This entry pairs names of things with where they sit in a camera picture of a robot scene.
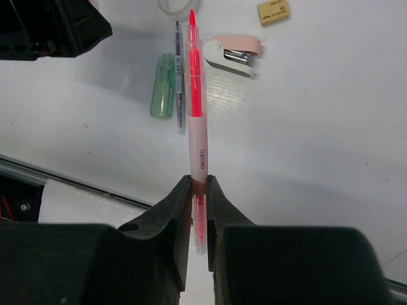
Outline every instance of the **highlighter tip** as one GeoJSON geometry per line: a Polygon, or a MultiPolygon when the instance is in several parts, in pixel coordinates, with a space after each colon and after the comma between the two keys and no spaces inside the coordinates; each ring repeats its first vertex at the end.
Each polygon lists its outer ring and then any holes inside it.
{"type": "Polygon", "coordinates": [[[193,10],[190,11],[190,25],[196,25],[195,14],[194,14],[193,10]]]}

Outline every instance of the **pink stapler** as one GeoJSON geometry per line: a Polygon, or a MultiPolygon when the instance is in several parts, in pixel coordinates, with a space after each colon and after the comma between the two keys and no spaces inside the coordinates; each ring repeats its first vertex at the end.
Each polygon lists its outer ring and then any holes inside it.
{"type": "Polygon", "coordinates": [[[253,76],[253,56],[261,52],[261,41],[252,36],[215,36],[203,46],[203,57],[213,67],[243,76],[253,76]]]}

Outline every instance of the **eraser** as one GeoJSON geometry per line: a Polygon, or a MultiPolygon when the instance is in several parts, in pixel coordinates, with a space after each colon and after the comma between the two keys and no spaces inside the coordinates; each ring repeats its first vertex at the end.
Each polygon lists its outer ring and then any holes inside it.
{"type": "Polygon", "coordinates": [[[286,0],[273,0],[260,4],[258,6],[258,11],[262,27],[286,19],[290,15],[286,0]]]}

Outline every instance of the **white surface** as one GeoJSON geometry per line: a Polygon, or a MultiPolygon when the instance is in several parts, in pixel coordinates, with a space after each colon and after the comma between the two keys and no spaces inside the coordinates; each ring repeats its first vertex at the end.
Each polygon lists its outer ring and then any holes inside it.
{"type": "MultiPolygon", "coordinates": [[[[39,222],[102,223],[120,227],[142,213],[139,208],[49,180],[43,191],[39,222]]],[[[180,305],[211,305],[215,303],[214,282],[212,273],[208,271],[208,257],[197,254],[193,232],[190,236],[186,291],[181,294],[180,305]]]]}
{"type": "MultiPolygon", "coordinates": [[[[407,283],[407,1],[204,0],[203,40],[254,34],[255,80],[207,69],[209,172],[262,224],[359,228],[407,283]]],[[[74,60],[0,62],[0,154],[157,202],[189,172],[175,116],[149,104],[174,26],[152,0],[99,1],[114,36],[74,60]]]]}
{"type": "Polygon", "coordinates": [[[96,223],[117,228],[144,210],[49,180],[41,198],[40,223],[96,223]]]}

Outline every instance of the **green pen cap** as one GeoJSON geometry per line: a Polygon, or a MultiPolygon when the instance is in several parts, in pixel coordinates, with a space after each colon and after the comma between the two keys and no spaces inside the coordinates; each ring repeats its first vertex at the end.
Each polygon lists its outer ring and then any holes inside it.
{"type": "Polygon", "coordinates": [[[150,114],[156,119],[169,119],[172,115],[174,89],[174,56],[163,54],[158,60],[150,114]]]}

